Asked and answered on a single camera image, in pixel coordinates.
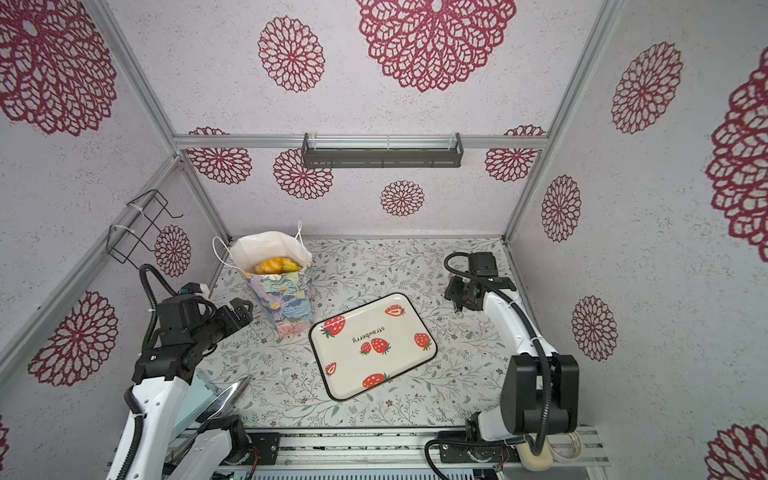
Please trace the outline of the floral paper bag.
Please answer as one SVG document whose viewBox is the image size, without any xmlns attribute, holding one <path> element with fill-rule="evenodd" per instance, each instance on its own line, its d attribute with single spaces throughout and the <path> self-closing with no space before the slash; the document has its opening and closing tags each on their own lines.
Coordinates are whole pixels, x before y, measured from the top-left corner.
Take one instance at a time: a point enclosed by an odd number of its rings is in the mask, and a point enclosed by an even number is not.
<svg viewBox="0 0 768 480">
<path fill-rule="evenodd" d="M 280 338 L 299 335 L 313 323 L 310 277 L 313 255 L 302 238 L 302 225 L 294 234 L 267 231 L 227 243 L 212 240 L 217 260 L 240 275 L 256 296 L 262 312 Z M 299 272 L 256 275 L 254 267 L 271 258 L 288 257 L 302 266 Z"/>
</svg>

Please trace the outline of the croissant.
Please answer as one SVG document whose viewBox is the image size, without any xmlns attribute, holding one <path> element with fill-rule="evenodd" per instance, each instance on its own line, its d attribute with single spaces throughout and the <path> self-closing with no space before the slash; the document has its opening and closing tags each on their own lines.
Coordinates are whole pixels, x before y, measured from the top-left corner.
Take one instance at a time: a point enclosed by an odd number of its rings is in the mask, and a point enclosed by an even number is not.
<svg viewBox="0 0 768 480">
<path fill-rule="evenodd" d="M 299 272 L 302 266 L 288 257 L 275 257 L 265 260 L 254 267 L 256 275 L 283 275 Z"/>
</svg>

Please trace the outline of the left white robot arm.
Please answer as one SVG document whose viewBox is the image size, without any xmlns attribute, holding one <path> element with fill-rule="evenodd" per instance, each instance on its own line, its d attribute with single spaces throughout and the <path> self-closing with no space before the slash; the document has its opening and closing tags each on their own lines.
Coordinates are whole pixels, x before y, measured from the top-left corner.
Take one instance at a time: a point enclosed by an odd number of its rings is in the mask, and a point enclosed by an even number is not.
<svg viewBox="0 0 768 480">
<path fill-rule="evenodd" d="M 253 303 L 240 298 L 215 306 L 196 294 L 160 302 L 159 344 L 143 350 L 133 385 L 124 394 L 129 415 L 107 474 L 109 479 L 160 479 L 176 417 L 197 366 L 218 342 L 253 320 Z M 172 479 L 210 479 L 220 464 L 252 454 L 252 441 L 236 415 L 205 420 L 192 446 L 170 474 Z"/>
</svg>

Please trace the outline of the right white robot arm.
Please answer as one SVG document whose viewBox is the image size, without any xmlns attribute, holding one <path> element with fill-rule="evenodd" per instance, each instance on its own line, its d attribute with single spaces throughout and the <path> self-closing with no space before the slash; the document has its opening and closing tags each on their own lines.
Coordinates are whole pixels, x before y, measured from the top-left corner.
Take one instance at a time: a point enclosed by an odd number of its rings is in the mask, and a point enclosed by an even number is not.
<svg viewBox="0 0 768 480">
<path fill-rule="evenodd" d="M 499 404 L 466 420 L 470 441 L 572 433 L 578 424 L 579 366 L 540 334 L 511 279 L 450 278 L 444 297 L 456 311 L 481 312 L 511 353 Z"/>
</svg>

